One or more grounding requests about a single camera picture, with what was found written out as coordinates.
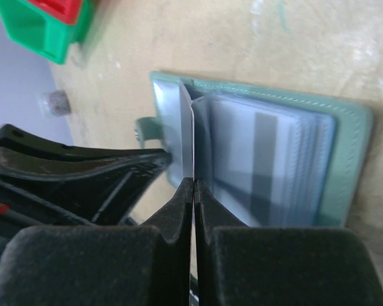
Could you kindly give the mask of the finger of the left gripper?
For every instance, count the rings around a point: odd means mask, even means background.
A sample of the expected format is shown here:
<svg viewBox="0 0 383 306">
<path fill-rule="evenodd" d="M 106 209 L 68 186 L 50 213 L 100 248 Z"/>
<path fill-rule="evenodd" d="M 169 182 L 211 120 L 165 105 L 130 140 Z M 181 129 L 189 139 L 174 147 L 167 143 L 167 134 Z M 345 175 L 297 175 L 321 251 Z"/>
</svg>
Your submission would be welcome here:
<svg viewBox="0 0 383 306">
<path fill-rule="evenodd" d="M 171 160 L 163 149 L 67 146 L 7 124 L 0 215 L 15 212 L 30 224 L 121 224 Z"/>
</svg>

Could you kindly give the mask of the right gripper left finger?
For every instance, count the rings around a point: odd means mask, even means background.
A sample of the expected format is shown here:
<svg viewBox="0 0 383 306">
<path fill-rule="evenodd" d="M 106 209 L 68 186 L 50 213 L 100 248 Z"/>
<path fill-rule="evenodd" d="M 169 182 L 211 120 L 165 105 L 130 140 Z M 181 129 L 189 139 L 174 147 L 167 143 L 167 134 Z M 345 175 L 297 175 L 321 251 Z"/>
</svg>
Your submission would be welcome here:
<svg viewBox="0 0 383 306">
<path fill-rule="evenodd" d="M 138 226 L 33 226 L 0 259 L 0 305 L 188 305 L 193 180 Z"/>
</svg>

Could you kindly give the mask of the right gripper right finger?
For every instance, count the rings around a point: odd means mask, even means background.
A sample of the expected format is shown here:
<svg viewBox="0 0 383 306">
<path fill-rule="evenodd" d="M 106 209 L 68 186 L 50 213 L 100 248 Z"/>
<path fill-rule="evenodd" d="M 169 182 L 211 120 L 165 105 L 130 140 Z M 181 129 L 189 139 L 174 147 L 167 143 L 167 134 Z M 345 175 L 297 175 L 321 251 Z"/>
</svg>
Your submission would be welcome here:
<svg viewBox="0 0 383 306">
<path fill-rule="evenodd" d="M 195 183 L 201 305 L 383 305 L 362 241 L 341 228 L 249 227 Z"/>
</svg>

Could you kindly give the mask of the green card holder wallet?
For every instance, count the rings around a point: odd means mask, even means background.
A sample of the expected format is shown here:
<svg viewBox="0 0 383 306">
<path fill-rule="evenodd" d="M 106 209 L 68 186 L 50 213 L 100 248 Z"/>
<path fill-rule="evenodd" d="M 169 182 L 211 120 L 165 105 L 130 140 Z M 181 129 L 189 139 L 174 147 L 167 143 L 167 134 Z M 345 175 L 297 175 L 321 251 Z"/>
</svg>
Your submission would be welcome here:
<svg viewBox="0 0 383 306">
<path fill-rule="evenodd" d="M 370 108 L 304 94 L 162 72 L 150 74 L 156 115 L 136 121 L 141 145 L 170 152 L 184 178 L 179 84 L 194 112 L 195 179 L 249 226 L 337 226 L 348 218 L 370 141 Z"/>
</svg>

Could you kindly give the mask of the white card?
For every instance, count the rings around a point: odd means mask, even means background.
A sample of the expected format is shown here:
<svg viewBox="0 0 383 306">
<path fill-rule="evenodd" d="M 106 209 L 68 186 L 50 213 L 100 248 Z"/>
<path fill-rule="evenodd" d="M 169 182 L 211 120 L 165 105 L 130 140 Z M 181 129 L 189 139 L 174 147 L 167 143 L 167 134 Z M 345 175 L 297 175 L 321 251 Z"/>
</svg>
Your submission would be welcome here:
<svg viewBox="0 0 383 306">
<path fill-rule="evenodd" d="M 179 106 L 181 115 L 181 149 L 184 177 L 195 177 L 194 112 L 192 99 L 183 83 L 179 84 Z"/>
</svg>

